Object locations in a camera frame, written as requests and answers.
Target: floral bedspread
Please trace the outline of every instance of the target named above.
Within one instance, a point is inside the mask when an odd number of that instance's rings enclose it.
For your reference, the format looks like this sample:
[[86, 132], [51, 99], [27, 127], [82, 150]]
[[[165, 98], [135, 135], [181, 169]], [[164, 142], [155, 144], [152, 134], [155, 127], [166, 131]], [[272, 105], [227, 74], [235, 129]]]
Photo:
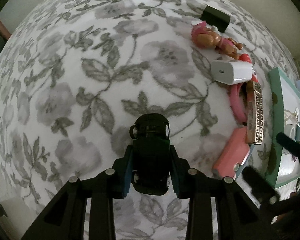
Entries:
[[[238, 124], [227, 86], [210, 73], [212, 60], [231, 58], [190, 40], [206, 5], [231, 15], [222, 35], [244, 44], [261, 83], [264, 144], [249, 164], [265, 172], [267, 73], [280, 67], [293, 81], [298, 74], [286, 47], [247, 11], [228, 0], [45, 0], [0, 55], [0, 180], [14, 197], [39, 213], [70, 176], [111, 167], [131, 143], [129, 127], [151, 112], [169, 119], [179, 156], [212, 176]], [[131, 187], [125, 200], [114, 200], [117, 239], [185, 239], [187, 213], [188, 200], [176, 199], [171, 186], [162, 197]], [[216, 236], [215, 213], [214, 226]]]

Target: toy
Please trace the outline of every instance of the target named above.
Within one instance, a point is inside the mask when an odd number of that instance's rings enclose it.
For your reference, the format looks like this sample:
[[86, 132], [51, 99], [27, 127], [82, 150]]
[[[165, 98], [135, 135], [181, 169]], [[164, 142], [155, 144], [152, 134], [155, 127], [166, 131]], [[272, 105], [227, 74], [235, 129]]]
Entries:
[[248, 118], [246, 114], [245, 106], [239, 97], [240, 89], [243, 83], [230, 86], [230, 107], [232, 109], [235, 119], [241, 124], [247, 123]]
[[238, 54], [236, 46], [239, 50], [243, 49], [241, 43], [237, 43], [232, 38], [223, 38], [212, 29], [206, 27], [207, 23], [204, 21], [195, 25], [192, 28], [191, 37], [194, 44], [199, 48], [216, 47], [220, 54], [226, 54], [236, 60], [244, 60], [251, 62], [248, 54]]
[[250, 151], [249, 145], [245, 142], [246, 136], [246, 126], [234, 129], [221, 156], [212, 168], [212, 172], [219, 178], [226, 176], [235, 178], [235, 171], [244, 163], [245, 157]]
[[203, 11], [200, 20], [208, 22], [211, 26], [216, 26], [220, 32], [224, 33], [230, 23], [230, 18], [230, 15], [211, 6], [207, 6]]

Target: white power adapter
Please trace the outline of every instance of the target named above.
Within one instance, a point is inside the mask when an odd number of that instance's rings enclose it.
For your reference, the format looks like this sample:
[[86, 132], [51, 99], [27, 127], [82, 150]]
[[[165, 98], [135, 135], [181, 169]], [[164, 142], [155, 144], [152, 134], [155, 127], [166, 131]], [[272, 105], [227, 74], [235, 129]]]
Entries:
[[211, 63], [211, 74], [214, 80], [227, 85], [251, 80], [252, 72], [252, 64], [246, 61], [214, 60]]

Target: gray leaf pattern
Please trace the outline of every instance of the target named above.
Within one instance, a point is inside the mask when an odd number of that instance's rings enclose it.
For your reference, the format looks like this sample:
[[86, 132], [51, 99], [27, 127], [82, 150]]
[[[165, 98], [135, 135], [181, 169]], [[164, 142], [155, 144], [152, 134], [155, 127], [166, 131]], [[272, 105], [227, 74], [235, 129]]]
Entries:
[[163, 218], [163, 209], [160, 203], [148, 195], [142, 195], [139, 203], [139, 210], [150, 222], [161, 225]]
[[[228, 0], [45, 0], [20, 23], [0, 55], [0, 176], [30, 208], [42, 210], [73, 174], [94, 177], [122, 157], [145, 113], [168, 117], [174, 145], [197, 138], [178, 153], [211, 172], [218, 134], [236, 125], [210, 72], [226, 56], [190, 40], [206, 5], [231, 15], [223, 36], [245, 44], [271, 117], [268, 71], [278, 66], [293, 82], [298, 71], [285, 46]], [[265, 170], [269, 150], [256, 149], [249, 165]], [[130, 218], [116, 218], [121, 239], [156, 240], [164, 228], [184, 239], [188, 207], [168, 197], [167, 206], [147, 195], [131, 195], [125, 210], [117, 203]]]

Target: green picture frame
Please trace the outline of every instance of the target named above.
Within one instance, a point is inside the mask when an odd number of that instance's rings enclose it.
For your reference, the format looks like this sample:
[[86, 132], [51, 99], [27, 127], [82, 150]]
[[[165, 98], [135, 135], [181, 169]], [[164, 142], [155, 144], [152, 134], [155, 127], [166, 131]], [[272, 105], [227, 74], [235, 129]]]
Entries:
[[281, 69], [274, 68], [271, 71], [269, 71], [270, 86], [271, 86], [272, 101], [273, 101], [273, 135], [272, 135], [272, 145], [271, 145], [271, 151], [269, 156], [269, 163], [268, 163], [265, 179], [273, 188], [282, 187], [294, 181], [295, 179], [300, 178], [300, 176], [295, 176], [284, 182], [280, 182], [280, 183], [277, 182], [281, 158], [282, 158], [282, 146], [277, 143], [275, 137], [279, 132], [284, 132], [284, 119], [285, 119], [281, 77], [292, 88], [292, 90], [295, 93], [295, 96], [298, 97], [298, 99], [300, 99], [300, 92]]

